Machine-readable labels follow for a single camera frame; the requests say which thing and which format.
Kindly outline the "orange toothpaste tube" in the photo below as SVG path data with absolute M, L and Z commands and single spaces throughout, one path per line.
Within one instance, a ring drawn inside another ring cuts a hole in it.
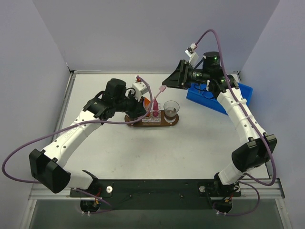
M 143 102 L 144 108 L 146 111 L 150 111 L 149 107 L 151 105 L 151 101 L 148 98 L 144 98 L 144 102 Z M 149 112 L 146 117 L 149 118 L 151 116 L 151 113 Z

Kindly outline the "brown oval wooden tray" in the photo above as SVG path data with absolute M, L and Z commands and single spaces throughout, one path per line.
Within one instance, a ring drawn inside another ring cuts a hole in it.
M 170 127 L 175 126 L 179 122 L 179 115 L 176 114 L 173 119 L 166 119 L 164 110 L 161 110 L 159 112 L 161 115 L 161 121 L 160 122 L 145 122 L 143 120 L 133 123 L 133 124 L 127 124 L 129 127 L 135 127 L 135 128 L 144 128 L 144 127 Z

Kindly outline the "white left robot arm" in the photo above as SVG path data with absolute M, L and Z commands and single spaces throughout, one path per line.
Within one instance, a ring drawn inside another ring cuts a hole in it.
M 149 91 L 140 78 L 128 89 L 126 82 L 112 78 L 103 91 L 97 93 L 83 107 L 75 121 L 42 150 L 34 149 L 29 155 L 32 176 L 53 193 L 59 193 L 68 186 L 81 188 L 87 196 L 98 190 L 96 177 L 87 172 L 72 177 L 64 170 L 69 158 L 81 143 L 116 112 L 125 113 L 130 119 L 146 114 L 143 95 Z

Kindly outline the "blue plastic bin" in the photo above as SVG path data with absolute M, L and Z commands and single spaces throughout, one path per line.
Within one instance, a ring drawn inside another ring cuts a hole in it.
M 238 84 L 239 84 L 239 88 L 241 90 L 242 97 L 247 100 L 246 104 L 249 105 L 249 102 L 252 97 L 252 92 L 253 92 L 252 87 L 247 86 L 242 83 L 238 83 Z M 188 89 L 186 98 L 190 101 L 193 101 L 195 103 L 198 103 L 200 105 L 203 105 L 205 107 L 208 107 L 210 109 L 213 109 L 215 111 L 218 111 L 222 114 L 227 115 L 225 109 L 213 97 L 213 94 L 206 90 L 205 84 L 198 85 L 198 84 L 193 83 L 191 85 L 191 87 Z

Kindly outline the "clear textured toothbrush holder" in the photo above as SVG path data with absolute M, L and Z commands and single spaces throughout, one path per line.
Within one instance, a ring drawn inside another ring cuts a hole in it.
M 149 118 L 145 117 L 142 122 L 145 124 L 145 125 L 159 125 L 161 123 L 161 119 L 162 119 L 162 116 L 161 116 L 161 109 L 160 109 L 160 104 L 158 103 L 159 105 L 159 116 L 157 118 L 153 117 L 153 106 L 150 110 L 150 113 L 151 113 L 151 116 Z

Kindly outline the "magenta toothpaste tube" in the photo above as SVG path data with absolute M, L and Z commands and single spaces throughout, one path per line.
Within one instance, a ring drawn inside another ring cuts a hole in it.
M 159 116 L 159 105 L 156 99 L 153 101 L 153 117 L 157 118 Z

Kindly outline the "pink toothbrush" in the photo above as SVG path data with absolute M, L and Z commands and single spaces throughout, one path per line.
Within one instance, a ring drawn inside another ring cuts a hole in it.
M 159 87 L 159 92 L 154 96 L 153 100 L 152 100 L 152 105 L 154 105 L 157 97 L 166 90 L 166 86 L 165 85 L 162 85 Z

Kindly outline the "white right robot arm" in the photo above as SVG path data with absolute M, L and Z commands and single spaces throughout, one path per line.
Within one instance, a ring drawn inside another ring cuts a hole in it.
M 277 139 L 258 124 L 242 96 L 239 84 L 232 75 L 225 74 L 219 52 L 204 53 L 202 62 L 202 69 L 196 69 L 186 60 L 180 60 L 177 68 L 162 84 L 184 90 L 192 84 L 204 84 L 206 91 L 224 108 L 242 144 L 232 152 L 231 163 L 216 174 L 215 179 L 228 186 L 268 161 L 274 164 L 272 153 Z

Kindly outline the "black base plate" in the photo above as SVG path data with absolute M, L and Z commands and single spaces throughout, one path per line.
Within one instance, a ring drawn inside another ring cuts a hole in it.
M 238 184 L 214 179 L 102 179 L 84 192 L 70 191 L 83 211 L 211 209 L 215 201 L 240 196 Z

